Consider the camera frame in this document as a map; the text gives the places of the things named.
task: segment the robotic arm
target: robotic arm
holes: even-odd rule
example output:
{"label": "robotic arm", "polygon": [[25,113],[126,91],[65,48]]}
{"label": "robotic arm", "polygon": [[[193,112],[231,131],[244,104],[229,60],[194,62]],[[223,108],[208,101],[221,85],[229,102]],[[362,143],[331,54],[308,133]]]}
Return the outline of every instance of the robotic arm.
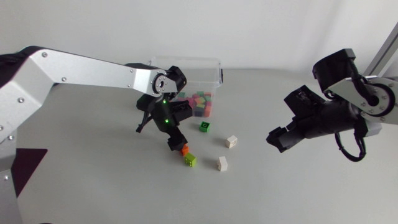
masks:
{"label": "robotic arm", "polygon": [[151,113],[158,128],[170,134],[175,143],[170,145],[169,139],[170,148],[181,150],[178,143],[187,143],[182,134],[177,136],[174,132],[179,121],[192,115],[192,109],[188,103],[179,103],[176,108],[169,102],[187,84],[177,67],[166,71],[141,63],[119,65],[42,47],[0,55],[0,63],[0,139],[13,136],[18,126],[42,106],[54,83],[72,83],[132,88],[145,93],[137,107]]}
{"label": "robotic arm", "polygon": [[[285,102],[293,111],[292,122],[286,128],[271,131],[267,142],[280,152],[295,146],[304,138],[334,134],[339,150],[351,161],[366,155],[364,137],[378,134],[380,123],[398,124],[398,78],[381,76],[393,61],[398,49],[398,23],[380,51],[365,71],[359,74],[351,49],[331,54],[313,66],[313,75],[325,97],[324,100],[306,86],[293,91]],[[354,129],[359,156],[345,150],[340,132]]]}
{"label": "robotic arm", "polygon": [[[170,135],[172,151],[180,151],[187,143],[178,125],[192,116],[192,108],[188,101],[170,102],[187,84],[178,67],[163,70],[141,63],[119,65],[42,47],[0,55],[0,223],[22,223],[16,196],[42,157],[31,166],[34,156],[30,150],[26,160],[17,162],[17,152],[21,152],[16,150],[17,128],[42,106],[55,83],[140,91],[144,95],[137,108],[144,111],[144,119],[137,132],[153,119],[160,131]],[[23,170],[22,181],[16,182],[16,164],[31,169]]]}

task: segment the colorful block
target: colorful block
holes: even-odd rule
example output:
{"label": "colorful block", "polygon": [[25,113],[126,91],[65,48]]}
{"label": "colorful block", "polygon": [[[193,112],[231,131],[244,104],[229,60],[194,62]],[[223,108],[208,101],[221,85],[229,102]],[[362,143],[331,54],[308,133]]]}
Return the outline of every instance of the colorful block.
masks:
{"label": "colorful block", "polygon": [[184,147],[182,147],[181,149],[181,154],[182,156],[186,156],[189,152],[189,147],[187,146],[187,144],[184,145]]}
{"label": "colorful block", "polygon": [[211,113],[211,106],[207,106],[206,108],[205,108],[205,117],[209,117],[210,116],[210,113]]}
{"label": "colorful block", "polygon": [[197,158],[189,152],[185,155],[184,160],[185,163],[190,167],[194,167],[197,164]]}
{"label": "colorful block", "polygon": [[231,137],[225,139],[225,146],[229,149],[234,147],[236,145],[236,143],[238,143],[238,138],[235,136],[231,136]]}
{"label": "colorful block", "polygon": [[204,104],[206,100],[203,97],[195,98],[195,102],[199,105]]}
{"label": "colorful block", "polygon": [[185,100],[188,100],[189,105],[193,108],[193,98],[186,98]]}
{"label": "colorful block", "polygon": [[203,132],[208,132],[209,129],[210,129],[210,123],[207,123],[207,122],[204,122],[204,121],[201,123],[201,125],[199,127],[199,130],[203,131]]}
{"label": "colorful block", "polygon": [[205,107],[206,107],[206,106],[205,106],[205,105],[203,105],[203,104],[198,104],[198,105],[196,105],[196,107],[195,107],[195,108],[196,108],[197,110],[200,110],[200,111],[202,111],[202,110],[204,110],[204,109],[205,109]]}
{"label": "colorful block", "polygon": [[226,162],[225,156],[220,156],[217,161],[218,170],[219,171],[226,171],[228,168],[228,163]]}
{"label": "colorful block", "polygon": [[194,112],[193,112],[193,115],[194,115],[194,116],[201,117],[201,116],[203,116],[204,113],[205,113],[204,111],[194,111]]}

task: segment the metal frame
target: metal frame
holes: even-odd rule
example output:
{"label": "metal frame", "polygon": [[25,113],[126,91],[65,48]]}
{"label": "metal frame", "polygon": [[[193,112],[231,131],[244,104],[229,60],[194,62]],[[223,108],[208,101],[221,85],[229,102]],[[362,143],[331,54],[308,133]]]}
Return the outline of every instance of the metal frame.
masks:
{"label": "metal frame", "polygon": [[382,77],[391,63],[398,55],[398,22],[387,37],[379,52],[373,58],[368,68],[363,73],[364,76],[377,75]]}

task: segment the white table surface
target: white table surface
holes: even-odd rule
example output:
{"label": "white table surface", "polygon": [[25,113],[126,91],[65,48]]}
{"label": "white table surface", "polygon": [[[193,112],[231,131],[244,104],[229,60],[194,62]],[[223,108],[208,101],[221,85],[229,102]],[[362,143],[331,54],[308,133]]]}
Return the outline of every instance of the white table surface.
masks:
{"label": "white table surface", "polygon": [[[268,132],[291,122],[283,99],[317,81],[272,70],[225,70],[213,115],[180,129],[194,168],[171,152],[151,122],[135,132],[141,94],[97,86],[56,86],[18,130],[17,146],[49,151],[18,198],[25,223],[397,223],[398,127],[366,139],[350,162],[334,137],[304,139],[283,154]],[[211,123],[202,133],[202,121]],[[224,139],[238,145],[224,147]],[[353,131],[343,144],[358,154]],[[228,170],[216,168],[226,156]]]}

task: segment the white wall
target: white wall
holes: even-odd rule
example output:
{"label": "white wall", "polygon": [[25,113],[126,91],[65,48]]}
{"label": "white wall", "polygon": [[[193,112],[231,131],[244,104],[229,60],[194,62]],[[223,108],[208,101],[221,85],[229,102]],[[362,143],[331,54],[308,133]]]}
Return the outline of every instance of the white wall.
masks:
{"label": "white wall", "polygon": [[354,49],[364,71],[398,21],[398,1],[0,1],[0,54],[26,45],[109,60],[218,57],[225,68],[303,75]]}

